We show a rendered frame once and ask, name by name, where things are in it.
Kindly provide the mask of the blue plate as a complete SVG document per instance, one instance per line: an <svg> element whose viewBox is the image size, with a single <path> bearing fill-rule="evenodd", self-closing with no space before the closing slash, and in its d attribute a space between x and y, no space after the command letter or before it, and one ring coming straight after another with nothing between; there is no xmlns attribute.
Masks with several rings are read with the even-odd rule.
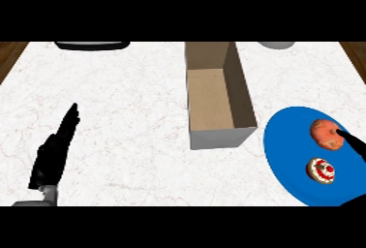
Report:
<svg viewBox="0 0 366 248"><path fill-rule="evenodd" d="M336 151L321 148L310 136L315 119L342 124L321 111L307 107L279 110L264 129L264 152L273 173L287 192L307 205L341 205L366 194L366 162L346 142ZM305 173L313 158L324 159L335 168L335 182L315 182Z"/></svg>

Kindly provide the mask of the orange fruit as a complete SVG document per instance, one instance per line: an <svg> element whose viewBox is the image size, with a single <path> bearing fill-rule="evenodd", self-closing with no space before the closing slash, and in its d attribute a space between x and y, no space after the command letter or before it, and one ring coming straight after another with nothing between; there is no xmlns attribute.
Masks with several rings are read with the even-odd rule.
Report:
<svg viewBox="0 0 366 248"><path fill-rule="evenodd" d="M339 150L344 138L338 134L339 125L327 119L315 119L310 126L310 136L317 145L327 150Z"/></svg>

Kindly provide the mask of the grey round object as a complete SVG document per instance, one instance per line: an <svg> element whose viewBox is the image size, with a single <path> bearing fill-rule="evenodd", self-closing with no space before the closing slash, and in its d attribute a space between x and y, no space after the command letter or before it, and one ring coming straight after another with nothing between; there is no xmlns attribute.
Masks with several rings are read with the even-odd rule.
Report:
<svg viewBox="0 0 366 248"><path fill-rule="evenodd" d="M289 48L295 42L258 42L264 47L271 49L286 49Z"/></svg>

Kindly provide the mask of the cardboard box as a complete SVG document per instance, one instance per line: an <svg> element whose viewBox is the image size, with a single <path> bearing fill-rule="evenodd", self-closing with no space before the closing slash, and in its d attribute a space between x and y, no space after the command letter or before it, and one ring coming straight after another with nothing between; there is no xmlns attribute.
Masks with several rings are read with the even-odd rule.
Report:
<svg viewBox="0 0 366 248"><path fill-rule="evenodd" d="M256 129L252 99L233 42L187 42L190 149L239 147Z"/></svg>

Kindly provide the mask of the black appliance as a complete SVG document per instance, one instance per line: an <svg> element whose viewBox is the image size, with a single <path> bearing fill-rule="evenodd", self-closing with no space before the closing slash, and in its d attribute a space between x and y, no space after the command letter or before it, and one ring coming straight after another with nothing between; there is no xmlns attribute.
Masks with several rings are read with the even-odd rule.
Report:
<svg viewBox="0 0 366 248"><path fill-rule="evenodd" d="M96 50L115 50L124 49L130 45L128 42L110 42L110 43L66 43L56 42L56 46L60 49L66 50L82 50L82 51L96 51Z"/></svg>

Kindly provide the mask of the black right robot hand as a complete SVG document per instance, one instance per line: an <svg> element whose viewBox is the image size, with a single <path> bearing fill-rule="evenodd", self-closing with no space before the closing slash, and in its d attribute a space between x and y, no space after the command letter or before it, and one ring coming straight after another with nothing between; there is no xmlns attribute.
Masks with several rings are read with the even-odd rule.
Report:
<svg viewBox="0 0 366 248"><path fill-rule="evenodd" d="M336 130L338 135L345 139L349 147L352 148L354 152L363 159L366 163L366 143L348 132L342 130ZM354 198L352 200L346 201L342 206L345 207L366 207L366 194Z"/></svg>

